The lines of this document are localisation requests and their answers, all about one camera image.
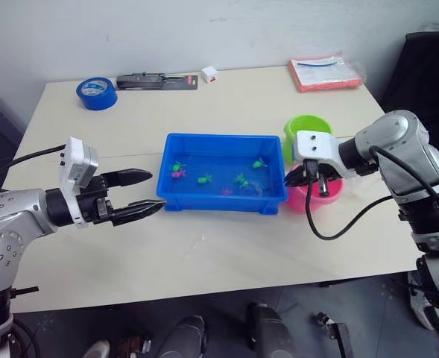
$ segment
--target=blue tray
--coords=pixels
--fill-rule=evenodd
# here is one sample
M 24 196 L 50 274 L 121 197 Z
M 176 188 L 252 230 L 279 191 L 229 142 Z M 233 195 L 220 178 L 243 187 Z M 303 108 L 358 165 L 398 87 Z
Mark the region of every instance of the blue tray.
M 157 195 L 166 199 L 165 209 L 170 211 L 273 215 L 287 200 L 284 173 L 277 136 L 169 134 Z

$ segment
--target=tape roll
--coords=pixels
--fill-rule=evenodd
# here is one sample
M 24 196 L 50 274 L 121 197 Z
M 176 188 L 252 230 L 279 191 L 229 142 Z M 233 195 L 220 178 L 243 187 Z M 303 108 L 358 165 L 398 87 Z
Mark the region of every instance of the tape roll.
M 79 84 L 77 95 L 89 110 L 106 110 L 118 99 L 112 82 L 103 77 L 89 78 Z

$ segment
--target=table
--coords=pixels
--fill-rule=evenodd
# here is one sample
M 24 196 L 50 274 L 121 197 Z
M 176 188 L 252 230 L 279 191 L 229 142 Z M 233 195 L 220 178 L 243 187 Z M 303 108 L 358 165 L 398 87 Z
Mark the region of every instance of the table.
M 47 84 L 17 156 L 69 135 L 98 149 L 97 173 L 136 167 L 154 177 L 109 191 L 115 207 L 155 198 L 167 133 L 276 134 L 293 116 L 325 118 L 337 136 L 352 136 L 382 115 L 365 87 L 298 93 L 285 67 L 220 72 L 194 92 L 119 92 L 105 111 L 81 107 L 80 81 Z M 58 154 L 13 167 L 4 187 L 56 187 Z M 347 181 L 339 201 L 315 213 L 319 230 L 341 229 L 361 208 L 388 195 L 380 177 Z M 183 211 L 118 227 L 62 227 L 35 240 L 21 261 L 14 312 L 58 310 L 184 295 L 311 283 L 408 271 L 420 256 L 394 202 L 363 217 L 333 242 L 319 240 L 306 218 L 282 205 L 277 216 Z

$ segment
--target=green toy fish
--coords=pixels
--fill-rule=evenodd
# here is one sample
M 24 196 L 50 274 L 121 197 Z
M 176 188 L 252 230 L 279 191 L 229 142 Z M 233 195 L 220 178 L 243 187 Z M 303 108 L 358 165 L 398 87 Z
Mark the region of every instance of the green toy fish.
M 199 184 L 212 183 L 212 175 L 211 174 L 206 174 L 203 177 L 198 178 L 198 183 Z
M 236 175 L 236 179 L 234 179 L 234 181 L 235 181 L 236 183 L 241 184 L 241 185 L 239 186 L 240 188 L 249 185 L 249 182 L 246 180 L 246 178 L 244 178 L 244 175 L 243 175 L 242 173 L 241 173 L 241 174 L 237 174 L 237 175 Z
M 264 163 L 264 160 L 262 160 L 262 158 L 259 158 L 259 160 L 256 160 L 256 161 L 253 163 L 253 165 L 252 165 L 252 167 L 253 167 L 254 169 L 261 168 L 262 166 L 267 166 L 267 165 Z
M 176 161 L 176 164 L 173 165 L 173 172 L 178 172 L 185 166 L 186 164 L 181 164 L 180 162 Z

